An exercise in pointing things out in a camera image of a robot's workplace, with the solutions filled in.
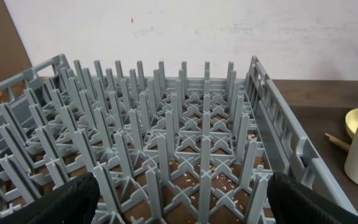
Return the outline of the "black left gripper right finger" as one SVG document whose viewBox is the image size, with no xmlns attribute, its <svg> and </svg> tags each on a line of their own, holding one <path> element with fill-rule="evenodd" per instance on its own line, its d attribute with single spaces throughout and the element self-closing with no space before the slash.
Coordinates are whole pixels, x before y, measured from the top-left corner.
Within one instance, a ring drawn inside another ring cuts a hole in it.
<svg viewBox="0 0 358 224">
<path fill-rule="evenodd" d="M 325 199 L 283 172 L 274 172 L 270 177 L 267 197 L 277 223 L 358 223 L 357 215 Z"/>
</svg>

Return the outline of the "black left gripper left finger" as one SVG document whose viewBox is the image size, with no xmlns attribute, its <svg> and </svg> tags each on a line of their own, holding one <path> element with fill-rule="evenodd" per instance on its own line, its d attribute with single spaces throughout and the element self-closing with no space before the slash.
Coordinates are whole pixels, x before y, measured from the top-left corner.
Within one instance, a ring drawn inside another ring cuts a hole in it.
<svg viewBox="0 0 358 224">
<path fill-rule="evenodd" d="M 99 198 L 98 181 L 87 172 L 0 219 L 0 224 L 90 224 Z"/>
</svg>

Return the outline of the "yellow plastic plate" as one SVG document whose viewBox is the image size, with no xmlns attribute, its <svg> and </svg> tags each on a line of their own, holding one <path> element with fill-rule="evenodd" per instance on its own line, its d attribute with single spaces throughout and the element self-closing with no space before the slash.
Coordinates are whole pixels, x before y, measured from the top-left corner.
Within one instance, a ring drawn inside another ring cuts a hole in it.
<svg viewBox="0 0 358 224">
<path fill-rule="evenodd" d="M 358 108 L 350 110 L 345 117 L 346 131 L 351 139 L 354 138 L 358 127 Z"/>
</svg>

